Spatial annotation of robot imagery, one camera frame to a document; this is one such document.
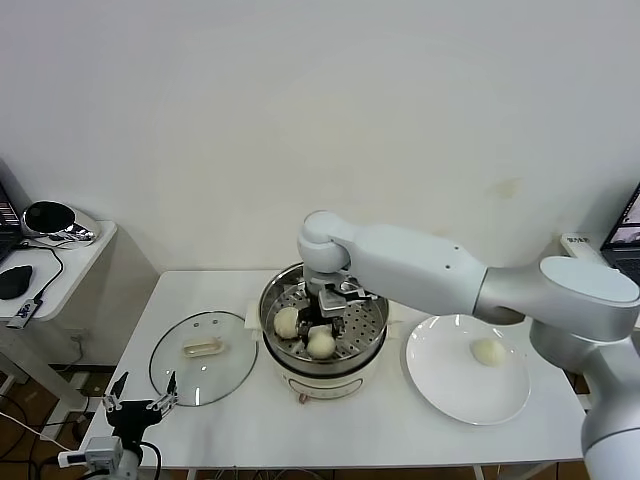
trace white wall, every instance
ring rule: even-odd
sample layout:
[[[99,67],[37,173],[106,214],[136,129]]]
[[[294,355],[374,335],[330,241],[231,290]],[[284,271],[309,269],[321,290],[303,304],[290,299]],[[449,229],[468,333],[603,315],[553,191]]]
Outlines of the white wall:
[[[0,157],[158,270],[282,267],[311,210],[484,261],[640,179],[634,0],[0,1]]]

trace black cable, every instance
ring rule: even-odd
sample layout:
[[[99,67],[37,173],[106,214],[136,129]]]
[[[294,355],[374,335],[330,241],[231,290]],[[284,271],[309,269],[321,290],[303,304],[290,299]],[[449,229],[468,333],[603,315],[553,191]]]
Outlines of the black cable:
[[[160,449],[149,442],[140,442],[140,445],[150,448],[156,454],[156,474],[153,476],[153,480],[158,480],[160,478],[160,471],[162,470],[162,455],[160,455]]]
[[[98,475],[109,475],[109,470],[103,468],[102,470],[96,470],[95,472],[85,473],[83,476],[78,477],[78,480],[87,480],[87,478],[97,477]]]
[[[82,443],[82,438],[77,438],[76,437],[75,428],[76,428],[77,425],[80,424],[80,422],[83,421],[83,420],[80,420],[81,418],[84,417],[84,420],[89,420],[89,417],[87,417],[87,415],[88,415],[87,414],[87,410],[89,410],[89,400],[90,400],[89,397],[87,397],[87,404],[85,405],[84,410],[82,411],[80,416],[75,420],[65,420],[64,422],[54,422],[54,423],[42,423],[40,425],[29,425],[29,426],[30,427],[34,427],[34,428],[38,428],[38,427],[48,427],[48,426],[51,426],[51,425],[67,425],[69,423],[73,423],[74,424],[73,428],[72,428],[73,436],[74,436],[75,440],[78,443]],[[54,455],[53,457],[46,458],[46,459],[44,459],[42,461],[42,463],[37,468],[38,475],[36,477],[36,480],[41,480],[42,479],[42,469],[46,465],[58,466],[58,456]]]
[[[89,416],[86,416],[85,418],[87,420],[90,420],[91,418],[93,418],[94,414],[92,412],[91,414],[85,414],[85,415],[89,415]],[[74,440],[78,443],[82,443],[82,440],[84,439],[84,436],[87,433],[86,431],[84,433],[80,433],[81,423],[82,422],[73,422],[73,425],[71,425],[71,434],[73,435]]]
[[[53,404],[53,406],[49,409],[49,411],[47,412],[47,414],[44,416],[44,418],[49,418],[51,416],[51,414],[53,413],[53,410],[56,408],[57,402]],[[33,454],[35,452],[36,449],[36,445],[38,443],[38,439],[40,438],[40,435],[35,435],[33,436],[33,443],[31,444],[31,448],[29,449],[29,462],[33,462],[35,464],[35,461],[33,460]],[[35,480],[40,480],[40,468],[37,467],[36,464],[36,478]],[[31,480],[31,468],[29,468],[29,475],[27,476],[28,480]]]
[[[85,419],[87,419],[86,415],[87,415],[87,410],[89,410],[89,400],[90,400],[90,399],[87,397],[87,403],[86,403],[86,405],[84,406],[84,410],[82,411],[82,413],[80,414],[80,417],[78,417],[78,419],[82,418],[83,416],[85,416]],[[53,410],[50,410],[50,411],[49,411],[49,413],[47,414],[47,417],[46,417],[46,418],[48,418],[48,417],[49,417],[49,415],[51,415],[51,412],[52,412],[52,411],[53,411]],[[32,427],[32,428],[44,428],[44,427],[48,427],[48,426],[51,426],[51,425],[66,425],[66,424],[68,424],[68,423],[75,423],[75,424],[78,424],[78,419],[76,419],[76,420],[65,420],[64,422],[40,423],[40,424],[38,424],[38,425],[29,425],[29,426],[30,426],[30,427]],[[31,447],[32,447],[32,449],[31,449],[31,451],[29,452],[29,459],[31,459],[31,456],[33,455],[33,449],[34,449],[34,447],[35,447],[35,443],[36,443],[36,442],[34,441],[34,443],[33,443],[33,444],[32,444],[32,446],[31,446]],[[54,456],[52,456],[52,457],[46,458],[46,459],[44,459],[44,460],[42,461],[42,463],[40,463],[40,465],[37,465],[37,464],[35,463],[35,461],[33,461],[33,460],[27,460],[27,461],[32,462],[32,463],[35,465],[35,467],[36,467],[36,480],[41,480],[41,479],[42,479],[42,469],[43,469],[46,465],[56,465],[56,466],[57,466],[57,465],[58,465],[58,456],[57,456],[57,455],[54,455]]]
[[[82,423],[84,420],[89,420],[89,418],[93,417],[93,412],[89,412],[88,413],[88,415],[90,415],[90,417],[87,416],[87,410],[89,410],[89,402],[90,401],[91,401],[91,397],[87,397],[87,403],[84,405],[84,410],[82,410],[82,412],[80,412],[80,416],[78,418],[76,418],[75,420],[65,420],[64,422],[38,423],[38,424],[33,424],[33,425],[27,423],[27,425],[29,425],[31,428],[44,428],[44,427],[51,427],[53,425],[70,425],[72,423]]]
[[[17,408],[18,410],[20,410],[20,413],[22,413],[22,417],[23,417],[23,419],[24,419],[23,423],[28,424],[28,422],[29,422],[29,421],[27,420],[27,412],[25,412],[25,411],[24,411],[24,408],[22,408],[22,407],[18,404],[18,402],[16,402],[16,401],[15,401],[13,398],[11,398],[11,397],[7,397],[6,395],[1,395],[1,394],[0,394],[0,397],[4,398],[5,400],[9,400],[11,403],[13,403],[13,404],[16,406],[16,408]],[[3,459],[4,457],[6,457],[7,455],[9,455],[9,454],[13,451],[13,449],[17,447],[17,446],[18,446],[18,444],[22,441],[22,439],[24,438],[24,436],[25,436],[26,434],[27,434],[27,429],[26,429],[26,428],[24,428],[24,427],[22,427],[22,435],[20,435],[20,437],[18,438],[18,440],[16,440],[16,441],[14,442],[14,444],[13,444],[13,445],[11,445],[11,446],[7,449],[7,451],[2,452],[2,454],[0,454],[0,460],[1,460],[1,459]]]
[[[71,336],[71,341],[78,344],[78,358],[76,358],[73,362],[71,362],[69,365],[67,365],[63,369],[56,370],[56,372],[58,373],[66,372],[74,365],[77,365],[84,358],[84,347],[82,346],[82,337]]]
[[[33,249],[35,249],[35,250],[48,250],[49,252],[51,252],[51,255],[53,255],[53,257],[56,259],[56,261],[58,262],[58,265],[60,265],[60,268],[58,269],[58,272],[53,277],[51,277],[51,279],[49,279],[49,281],[47,283],[45,283],[44,287],[42,287],[40,289],[40,291],[38,293],[36,293],[35,296],[33,297],[33,299],[35,301],[41,300],[42,299],[42,295],[44,295],[45,290],[64,271],[64,263],[62,263],[62,260],[60,260],[60,257],[58,256],[56,251],[51,247],[39,247],[39,246],[36,246],[36,245],[29,245],[28,243],[23,242],[23,243],[19,243],[18,245],[14,246],[13,248],[14,248],[14,250],[33,250]]]

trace laptop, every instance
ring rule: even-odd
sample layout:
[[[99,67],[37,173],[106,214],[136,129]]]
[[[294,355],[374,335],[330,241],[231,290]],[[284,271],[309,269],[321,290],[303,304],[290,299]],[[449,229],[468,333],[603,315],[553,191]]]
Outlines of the laptop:
[[[0,185],[0,262],[4,260],[15,245],[23,239],[20,218],[11,204],[7,193]]]
[[[640,285],[640,185],[602,244],[600,253],[609,265]]]

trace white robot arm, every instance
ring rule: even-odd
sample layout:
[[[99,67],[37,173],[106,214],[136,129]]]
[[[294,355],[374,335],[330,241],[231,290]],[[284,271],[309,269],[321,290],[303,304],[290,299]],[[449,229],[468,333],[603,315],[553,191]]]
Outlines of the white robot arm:
[[[298,250],[307,288],[326,316],[346,307],[345,293],[356,285],[360,295],[436,315],[464,313],[499,325],[532,317],[534,348],[584,374],[596,398],[582,431],[592,478],[640,478],[640,357],[630,340],[640,289],[627,277],[566,257],[487,268],[448,240],[389,225],[359,227],[331,212],[306,218]]]
[[[101,480],[137,480],[142,462],[142,448],[147,446],[156,452],[159,473],[160,451],[142,441],[147,428],[157,425],[178,403],[176,373],[169,378],[167,392],[156,400],[120,400],[129,372],[125,372],[102,397],[107,422],[114,427],[109,437],[92,437],[84,450],[65,451],[58,454],[61,468],[84,465],[90,473],[81,478]]]

